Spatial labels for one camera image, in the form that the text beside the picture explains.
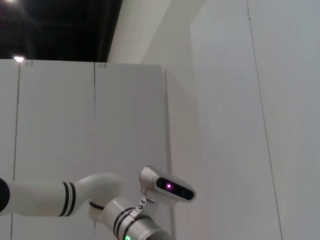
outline white panel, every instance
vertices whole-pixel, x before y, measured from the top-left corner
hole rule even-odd
[[[21,64],[16,181],[75,182],[94,173],[94,91],[93,62]],[[87,208],[59,218],[14,214],[12,239],[93,240]]]
[[[320,1],[248,3],[283,239],[319,239]]]
[[[142,168],[167,169],[162,68],[96,63],[95,97],[95,171],[120,174],[123,196],[136,205],[142,197]],[[155,220],[170,232],[167,206],[161,206]],[[114,236],[97,225],[95,238]]]
[[[16,120],[19,64],[0,59],[0,178],[13,180],[16,146]],[[0,217],[1,239],[11,236],[11,215]]]
[[[210,239],[280,240],[246,0],[209,0],[190,26]]]

